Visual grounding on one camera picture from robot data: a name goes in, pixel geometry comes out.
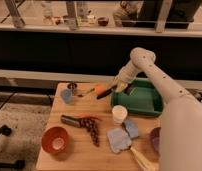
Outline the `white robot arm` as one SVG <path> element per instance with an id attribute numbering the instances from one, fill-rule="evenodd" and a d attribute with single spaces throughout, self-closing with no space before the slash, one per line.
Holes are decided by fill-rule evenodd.
<path id="1" fill-rule="evenodd" d="M 165 102 L 160 117 L 159 171 L 202 171 L 202 103 L 157 67 L 155 59 L 150 50 L 132 49 L 113 84 L 121 92 L 144 72 Z"/>

